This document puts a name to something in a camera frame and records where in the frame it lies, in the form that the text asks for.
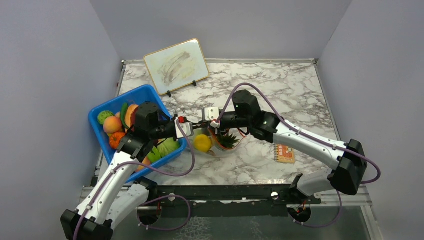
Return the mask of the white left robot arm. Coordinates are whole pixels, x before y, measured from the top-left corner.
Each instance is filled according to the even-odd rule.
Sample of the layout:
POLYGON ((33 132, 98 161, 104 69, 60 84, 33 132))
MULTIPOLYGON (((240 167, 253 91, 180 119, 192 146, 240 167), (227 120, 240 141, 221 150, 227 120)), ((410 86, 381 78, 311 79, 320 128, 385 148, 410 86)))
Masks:
POLYGON ((136 184, 118 197, 130 175, 139 167, 158 172, 143 163, 161 139, 181 139, 193 134, 182 116, 169 118, 157 104, 145 102, 130 117, 131 127, 120 139, 113 159, 100 181, 75 210, 66 210, 60 222, 68 240, 110 240, 115 228, 140 205, 152 205, 157 191, 136 184))

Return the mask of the clear orange-zip bag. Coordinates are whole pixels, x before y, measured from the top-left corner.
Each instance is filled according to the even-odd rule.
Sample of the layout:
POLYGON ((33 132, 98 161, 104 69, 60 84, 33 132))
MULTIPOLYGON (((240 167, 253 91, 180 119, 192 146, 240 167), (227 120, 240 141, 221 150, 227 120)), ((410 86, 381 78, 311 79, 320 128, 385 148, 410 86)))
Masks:
POLYGON ((224 158, 234 154, 246 137, 238 128, 226 129, 220 133, 209 128, 199 128, 194 130, 189 142, 197 155, 224 158))

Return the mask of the toy pineapple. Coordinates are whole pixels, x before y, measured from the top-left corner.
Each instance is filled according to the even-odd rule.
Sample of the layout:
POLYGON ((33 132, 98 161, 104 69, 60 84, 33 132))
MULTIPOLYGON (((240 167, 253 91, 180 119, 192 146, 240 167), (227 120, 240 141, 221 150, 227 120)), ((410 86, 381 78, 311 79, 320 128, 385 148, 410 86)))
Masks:
POLYGON ((216 136, 217 144, 225 150, 234 149, 240 142, 240 140, 233 134, 226 135, 217 135, 216 136))

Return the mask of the yellow toy pear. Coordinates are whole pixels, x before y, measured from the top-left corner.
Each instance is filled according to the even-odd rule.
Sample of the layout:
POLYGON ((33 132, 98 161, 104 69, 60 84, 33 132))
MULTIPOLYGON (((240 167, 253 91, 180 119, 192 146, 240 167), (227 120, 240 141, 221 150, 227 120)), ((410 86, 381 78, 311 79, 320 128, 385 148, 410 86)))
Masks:
POLYGON ((202 153, 207 153, 212 148, 211 139, 205 134, 197 135, 193 140, 194 148, 202 153))

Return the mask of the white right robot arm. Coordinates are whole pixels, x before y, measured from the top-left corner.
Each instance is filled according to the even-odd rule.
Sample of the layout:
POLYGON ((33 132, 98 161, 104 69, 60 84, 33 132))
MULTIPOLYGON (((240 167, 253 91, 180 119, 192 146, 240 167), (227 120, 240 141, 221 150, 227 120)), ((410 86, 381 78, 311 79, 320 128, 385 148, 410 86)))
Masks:
POLYGON ((247 128, 255 139, 281 144, 315 158, 327 166, 310 174, 299 174, 288 190, 289 199, 300 204, 308 197, 329 190, 337 190, 354 196, 363 181, 368 164, 362 144, 332 140, 281 120, 276 113, 261 110, 257 98, 247 90, 239 90, 232 96, 234 111, 224 112, 212 118, 211 126, 220 130, 247 128))

